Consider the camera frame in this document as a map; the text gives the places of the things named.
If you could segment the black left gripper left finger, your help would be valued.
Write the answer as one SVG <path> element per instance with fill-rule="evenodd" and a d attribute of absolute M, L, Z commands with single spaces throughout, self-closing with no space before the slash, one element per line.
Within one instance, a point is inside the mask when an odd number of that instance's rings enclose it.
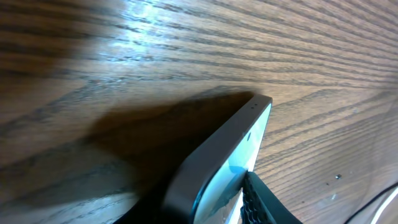
<path fill-rule="evenodd" d="M 161 205 L 161 200 L 142 199 L 113 224 L 158 224 Z"/>

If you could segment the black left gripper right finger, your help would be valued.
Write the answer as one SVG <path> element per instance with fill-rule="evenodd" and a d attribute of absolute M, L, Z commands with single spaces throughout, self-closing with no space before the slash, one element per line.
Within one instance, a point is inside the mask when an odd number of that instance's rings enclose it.
<path fill-rule="evenodd" d="M 241 218 L 242 224 L 302 224 L 254 172 L 243 181 Z"/>

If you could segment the blue Galaxy smartphone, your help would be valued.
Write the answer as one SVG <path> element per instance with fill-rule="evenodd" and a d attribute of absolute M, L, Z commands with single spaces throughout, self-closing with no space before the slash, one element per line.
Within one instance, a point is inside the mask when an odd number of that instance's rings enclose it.
<path fill-rule="evenodd" d="M 242 184 L 254 169 L 272 98 L 254 95 L 181 164 L 167 188 L 160 222 L 237 223 Z"/>

